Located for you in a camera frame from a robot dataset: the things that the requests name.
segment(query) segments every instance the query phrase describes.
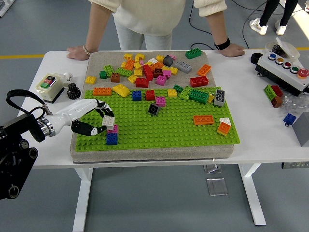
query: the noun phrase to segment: robotic arm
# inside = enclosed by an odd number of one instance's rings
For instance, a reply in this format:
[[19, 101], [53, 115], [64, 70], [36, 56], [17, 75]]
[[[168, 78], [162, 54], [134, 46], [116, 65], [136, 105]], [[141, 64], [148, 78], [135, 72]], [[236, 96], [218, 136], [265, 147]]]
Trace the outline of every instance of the robotic arm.
[[[16, 96], [34, 98], [42, 106], [28, 112], [11, 101], [10, 98]], [[75, 133], [92, 136], [105, 131], [106, 126], [93, 127], [78, 121], [80, 117], [92, 110], [96, 110], [102, 118], [104, 115], [114, 117], [109, 105], [96, 99], [78, 100], [56, 114], [49, 111], [42, 99], [27, 90], [9, 91], [6, 101], [24, 114], [0, 126], [0, 199], [14, 199], [18, 196], [38, 156], [38, 150], [30, 148], [21, 134], [29, 131], [40, 143], [46, 136], [59, 134], [64, 126], [71, 126]], [[32, 113], [37, 109], [41, 109], [43, 113], [35, 118]]]

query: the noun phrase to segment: person's hand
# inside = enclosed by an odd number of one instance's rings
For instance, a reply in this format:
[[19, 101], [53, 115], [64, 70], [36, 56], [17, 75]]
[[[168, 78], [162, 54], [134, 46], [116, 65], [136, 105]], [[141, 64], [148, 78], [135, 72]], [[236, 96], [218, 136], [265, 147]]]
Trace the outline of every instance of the person's hand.
[[244, 47], [239, 46], [235, 43], [231, 43], [229, 47], [223, 50], [218, 50], [220, 54], [225, 57], [239, 57], [245, 54]]
[[67, 58], [76, 59], [76, 60], [87, 60], [89, 55], [83, 50], [83, 46], [68, 47]]

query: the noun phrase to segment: black wristwatch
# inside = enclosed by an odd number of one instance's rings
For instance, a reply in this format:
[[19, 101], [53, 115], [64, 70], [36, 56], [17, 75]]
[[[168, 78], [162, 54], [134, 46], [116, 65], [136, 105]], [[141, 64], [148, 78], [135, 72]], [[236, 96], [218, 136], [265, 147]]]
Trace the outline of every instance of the black wristwatch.
[[227, 38], [226, 42], [225, 43], [222, 43], [222, 44], [219, 44], [219, 45], [216, 45], [215, 43], [213, 43], [213, 45], [218, 49], [218, 50], [224, 50], [226, 49], [227, 47], [229, 47], [231, 44], [230, 42], [230, 39]]

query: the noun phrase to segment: bracelet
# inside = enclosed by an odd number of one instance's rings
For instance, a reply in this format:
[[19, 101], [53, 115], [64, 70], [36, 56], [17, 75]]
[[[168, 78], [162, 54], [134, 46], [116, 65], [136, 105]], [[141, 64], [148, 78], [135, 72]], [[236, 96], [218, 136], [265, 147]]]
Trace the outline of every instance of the bracelet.
[[90, 52], [88, 52], [88, 50], [86, 49], [85, 44], [83, 45], [83, 50], [84, 50], [84, 52], [86, 52], [86, 54], [87, 54], [87, 55], [90, 55], [90, 54], [91, 54], [91, 53], [90, 53]]
[[231, 44], [230, 42], [230, 39], [227, 38], [226, 42], [225, 43], [222, 43], [222, 44], [219, 44], [219, 45], [216, 45], [215, 43], [213, 43], [213, 45], [218, 49], [218, 50], [224, 50], [226, 49], [227, 47], [229, 47]]

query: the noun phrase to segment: black leggings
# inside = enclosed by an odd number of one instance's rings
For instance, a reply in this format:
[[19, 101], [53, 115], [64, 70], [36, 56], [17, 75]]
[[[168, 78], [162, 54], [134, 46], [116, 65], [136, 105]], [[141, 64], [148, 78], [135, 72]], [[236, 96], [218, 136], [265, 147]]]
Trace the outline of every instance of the black leggings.
[[[277, 6], [279, 5], [280, 0], [267, 0], [263, 15], [260, 20], [260, 26], [266, 26], [268, 20], [270, 19], [272, 13], [275, 11]], [[293, 10], [295, 9], [298, 0], [286, 0], [284, 7], [284, 14], [280, 22], [280, 26], [286, 26]]]

